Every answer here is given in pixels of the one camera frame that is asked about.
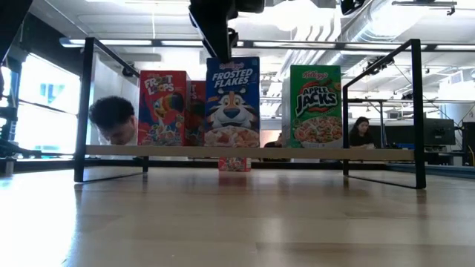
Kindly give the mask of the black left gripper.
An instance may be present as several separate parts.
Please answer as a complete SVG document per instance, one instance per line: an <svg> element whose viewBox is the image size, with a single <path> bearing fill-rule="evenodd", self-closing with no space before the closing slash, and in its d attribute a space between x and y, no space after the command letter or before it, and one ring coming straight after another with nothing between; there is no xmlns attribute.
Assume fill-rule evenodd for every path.
<svg viewBox="0 0 475 267"><path fill-rule="evenodd" d="M264 7L265 0L190 0L189 10L209 55L227 63L238 33L228 27L226 17L235 18L239 12L262 13Z"/></svg>

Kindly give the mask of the blue Frosted Flakes cereal box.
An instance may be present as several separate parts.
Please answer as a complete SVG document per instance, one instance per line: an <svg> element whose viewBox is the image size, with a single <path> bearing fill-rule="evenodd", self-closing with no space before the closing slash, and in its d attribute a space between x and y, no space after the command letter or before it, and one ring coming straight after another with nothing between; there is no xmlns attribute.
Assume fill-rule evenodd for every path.
<svg viewBox="0 0 475 267"><path fill-rule="evenodd" d="M234 57L206 61L204 145L260 146L260 59Z"/></svg>

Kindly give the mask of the red Froot Loops cereal box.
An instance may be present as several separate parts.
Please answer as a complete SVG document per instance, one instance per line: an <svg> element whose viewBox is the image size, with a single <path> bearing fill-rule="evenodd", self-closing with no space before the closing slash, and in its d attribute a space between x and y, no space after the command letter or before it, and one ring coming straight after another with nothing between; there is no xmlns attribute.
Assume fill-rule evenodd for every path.
<svg viewBox="0 0 475 267"><path fill-rule="evenodd" d="M206 82L191 81L186 96L186 144L203 146Z"/></svg>
<svg viewBox="0 0 475 267"><path fill-rule="evenodd" d="M140 72L138 145L184 146L186 94L190 78L183 70Z"/></svg>
<svg viewBox="0 0 475 267"><path fill-rule="evenodd" d="M219 171L247 172L252 167L250 158L242 157L221 157L218 162Z"/></svg>

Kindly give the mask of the black table frame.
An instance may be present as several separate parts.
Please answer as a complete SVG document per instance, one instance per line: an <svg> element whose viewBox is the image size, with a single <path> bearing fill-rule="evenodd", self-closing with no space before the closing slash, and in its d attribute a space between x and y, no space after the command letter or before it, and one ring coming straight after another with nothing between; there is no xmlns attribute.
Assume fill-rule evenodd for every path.
<svg viewBox="0 0 475 267"><path fill-rule="evenodd" d="M87 167L141 167L139 160L121 159L88 159L85 161ZM151 168L216 168L217 162L200 161L158 161L148 162ZM71 169L74 167L72 159L26 159L16 160L13 163L15 173L31 171L52 171L61 169ZM298 169L298 170L338 170L343 165L338 162L331 163L306 163L306 162L253 162L253 169ZM398 171L413 173L415 166L411 164L396 163L351 163L351 171ZM425 167L427 175L456 177L475 180L475 167L427 165Z"/></svg>

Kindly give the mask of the person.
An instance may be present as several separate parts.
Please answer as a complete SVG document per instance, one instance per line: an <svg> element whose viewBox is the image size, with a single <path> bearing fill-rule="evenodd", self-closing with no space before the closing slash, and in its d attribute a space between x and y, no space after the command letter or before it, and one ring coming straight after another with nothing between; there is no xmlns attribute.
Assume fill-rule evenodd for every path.
<svg viewBox="0 0 475 267"><path fill-rule="evenodd" d="M350 135L350 147L361 149L374 149L374 141L369 132L369 119L364 116L357 118L353 125Z"/></svg>
<svg viewBox="0 0 475 267"><path fill-rule="evenodd" d="M101 145L136 145L138 119L132 103L121 96L106 96L90 106L88 118Z"/></svg>

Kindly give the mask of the silver ceiling duct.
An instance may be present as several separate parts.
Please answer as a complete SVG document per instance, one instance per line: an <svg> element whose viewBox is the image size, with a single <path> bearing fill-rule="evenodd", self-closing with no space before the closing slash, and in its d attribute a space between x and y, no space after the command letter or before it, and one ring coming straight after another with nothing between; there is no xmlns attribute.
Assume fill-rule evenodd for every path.
<svg viewBox="0 0 475 267"><path fill-rule="evenodd" d="M416 0L336 0L318 41L392 42L414 26L428 9Z"/></svg>

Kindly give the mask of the green Apple Jacks cereal box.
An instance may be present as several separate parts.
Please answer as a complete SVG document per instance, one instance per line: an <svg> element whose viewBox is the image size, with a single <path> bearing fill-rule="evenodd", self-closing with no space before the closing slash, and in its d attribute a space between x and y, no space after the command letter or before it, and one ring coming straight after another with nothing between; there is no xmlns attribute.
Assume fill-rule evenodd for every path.
<svg viewBox="0 0 475 267"><path fill-rule="evenodd" d="M288 148L343 145L341 68L293 65L282 88L282 134Z"/></svg>

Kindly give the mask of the black computer monitor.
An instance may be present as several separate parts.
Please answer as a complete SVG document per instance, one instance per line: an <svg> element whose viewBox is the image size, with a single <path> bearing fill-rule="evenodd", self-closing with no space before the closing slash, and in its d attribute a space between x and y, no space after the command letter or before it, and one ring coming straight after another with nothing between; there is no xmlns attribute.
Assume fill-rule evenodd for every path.
<svg viewBox="0 0 475 267"><path fill-rule="evenodd" d="M452 119L424 119L425 145L455 145L455 126Z"/></svg>

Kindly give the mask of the ceiling light strip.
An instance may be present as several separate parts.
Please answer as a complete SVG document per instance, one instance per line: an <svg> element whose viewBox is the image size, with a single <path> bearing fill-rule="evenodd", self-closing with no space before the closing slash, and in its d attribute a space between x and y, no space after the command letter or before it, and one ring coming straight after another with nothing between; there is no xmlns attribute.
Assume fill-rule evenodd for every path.
<svg viewBox="0 0 475 267"><path fill-rule="evenodd" d="M200 40L191 39L103 39L93 38L103 45L111 47L201 47ZM59 43L63 47L83 47L84 39L62 37Z"/></svg>

